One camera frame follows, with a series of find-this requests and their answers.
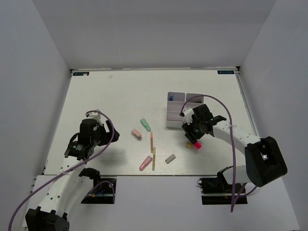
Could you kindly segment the black pink highlighter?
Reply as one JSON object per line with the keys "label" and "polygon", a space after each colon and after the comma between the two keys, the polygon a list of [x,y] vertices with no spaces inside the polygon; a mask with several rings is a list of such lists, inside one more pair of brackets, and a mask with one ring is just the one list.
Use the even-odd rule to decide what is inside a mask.
{"label": "black pink highlighter", "polygon": [[194,143],[194,146],[195,146],[197,149],[201,149],[201,147],[202,147],[202,145],[201,145],[199,142]]}

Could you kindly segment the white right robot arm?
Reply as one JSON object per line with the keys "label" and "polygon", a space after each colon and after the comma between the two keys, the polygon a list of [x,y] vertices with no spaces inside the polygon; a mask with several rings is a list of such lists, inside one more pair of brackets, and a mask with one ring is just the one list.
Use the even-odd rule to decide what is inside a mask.
{"label": "white right robot arm", "polygon": [[185,136],[196,148],[201,148],[199,139],[209,134],[244,155],[244,165],[226,167],[218,172],[217,185],[221,191],[230,191],[235,183],[263,187],[287,174],[286,163],[273,137],[261,138],[233,127],[223,116],[213,116],[206,104],[185,108],[180,115],[184,118]]}

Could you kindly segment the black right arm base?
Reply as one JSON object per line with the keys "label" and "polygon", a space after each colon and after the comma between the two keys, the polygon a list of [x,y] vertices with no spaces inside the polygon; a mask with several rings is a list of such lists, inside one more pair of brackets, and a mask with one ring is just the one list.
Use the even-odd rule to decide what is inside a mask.
{"label": "black right arm base", "polygon": [[202,205],[231,205],[232,185],[223,177],[223,172],[229,168],[222,169],[215,177],[200,178],[197,181],[201,188]]}

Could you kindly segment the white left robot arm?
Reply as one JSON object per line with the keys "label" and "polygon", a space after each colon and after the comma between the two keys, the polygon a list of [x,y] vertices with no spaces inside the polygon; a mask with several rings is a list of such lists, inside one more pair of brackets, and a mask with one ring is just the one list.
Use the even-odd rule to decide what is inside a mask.
{"label": "white left robot arm", "polygon": [[98,116],[83,119],[79,132],[70,139],[59,174],[46,184],[49,191],[35,209],[28,209],[25,220],[30,231],[67,231],[73,207],[102,186],[100,172],[86,164],[94,158],[94,149],[106,149],[118,141],[112,122],[102,123]]}

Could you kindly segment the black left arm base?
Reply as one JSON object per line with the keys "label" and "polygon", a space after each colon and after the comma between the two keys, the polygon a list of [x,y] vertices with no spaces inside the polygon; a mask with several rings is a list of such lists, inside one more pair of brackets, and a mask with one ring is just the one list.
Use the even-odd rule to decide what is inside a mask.
{"label": "black left arm base", "polygon": [[85,176],[93,183],[92,189],[81,201],[82,204],[111,205],[115,203],[116,178],[103,177],[98,170],[93,168],[83,169],[79,176]]}

